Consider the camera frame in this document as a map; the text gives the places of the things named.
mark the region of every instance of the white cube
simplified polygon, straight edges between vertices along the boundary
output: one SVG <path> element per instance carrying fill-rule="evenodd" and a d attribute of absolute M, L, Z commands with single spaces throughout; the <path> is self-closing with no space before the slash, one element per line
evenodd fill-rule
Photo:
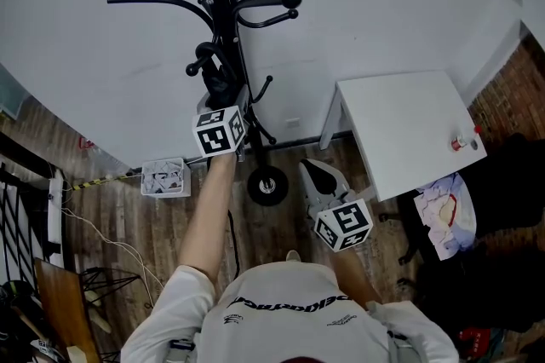
<path fill-rule="evenodd" d="M 362 199 L 320 211 L 314 231 L 335 252 L 365 242 L 373 220 Z"/>
<path fill-rule="evenodd" d="M 234 153 L 246 134 L 237 106 L 193 116 L 192 129 L 203 157 Z"/>

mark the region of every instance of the person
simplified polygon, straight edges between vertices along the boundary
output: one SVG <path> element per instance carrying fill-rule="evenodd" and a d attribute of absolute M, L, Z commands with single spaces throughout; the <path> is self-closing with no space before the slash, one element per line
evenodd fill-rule
<path fill-rule="evenodd" d="M 123 363 L 458 363 L 449 337 L 411 302 L 381 304 L 354 249 L 331 252 L 333 270 L 291 251 L 241 274 L 215 304 L 235 165 L 232 153 L 212 158 L 180 266 Z"/>

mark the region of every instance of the white basket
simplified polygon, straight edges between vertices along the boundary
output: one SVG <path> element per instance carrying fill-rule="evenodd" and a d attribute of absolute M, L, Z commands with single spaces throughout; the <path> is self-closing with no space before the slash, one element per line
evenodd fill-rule
<path fill-rule="evenodd" d="M 151 184 L 149 177 L 161 176 Z M 162 180 L 175 179 L 179 187 L 164 187 Z M 154 198 L 181 198 L 191 196 L 191 170 L 183 158 L 165 158 L 153 160 L 142 165 L 141 194 Z"/>

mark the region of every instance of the brick wall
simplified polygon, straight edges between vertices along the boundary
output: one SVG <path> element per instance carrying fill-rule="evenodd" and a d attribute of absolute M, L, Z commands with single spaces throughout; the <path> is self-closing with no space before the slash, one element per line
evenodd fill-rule
<path fill-rule="evenodd" d="M 530 35 L 475 98 L 469 112 L 487 151 L 515 132 L 545 139 L 545 53 Z"/>

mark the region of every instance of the black coat rack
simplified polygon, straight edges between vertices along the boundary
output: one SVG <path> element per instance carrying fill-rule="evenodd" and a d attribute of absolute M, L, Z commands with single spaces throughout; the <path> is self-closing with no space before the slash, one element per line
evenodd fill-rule
<path fill-rule="evenodd" d="M 203 71 L 204 84 L 209 91 L 206 106 L 212 110 L 234 105 L 240 90 L 245 84 L 248 85 L 250 96 L 244 113 L 244 119 L 248 123 L 248 135 L 245 140 L 250 143 L 258 164 L 258 169 L 251 174 L 248 180 L 248 192 L 250 197 L 261 205 L 275 205 L 282 201 L 288 192 L 288 180 L 281 170 L 267 164 L 267 154 L 261 135 L 264 135 L 271 145 L 276 143 L 276 139 L 260 124 L 252 107 L 264 96 L 273 77 L 267 76 L 260 92 L 254 96 L 248 79 L 238 24 L 249 28 L 264 28 L 278 24 L 283 20 L 295 19 L 298 16 L 295 9 L 301 4 L 301 0 L 198 0 L 201 9 L 184 0 L 107 1 L 110 4 L 173 4 L 192 11 L 206 23 L 212 31 L 212 40 L 211 42 L 203 42 L 195 48 L 197 60 L 187 65 L 186 73 L 190 77 L 194 77 L 200 70 Z M 263 22 L 249 22 L 240 16 L 242 9 L 274 5 L 282 5 L 288 11 Z M 213 55 L 221 63 L 219 68 L 212 61 Z"/>

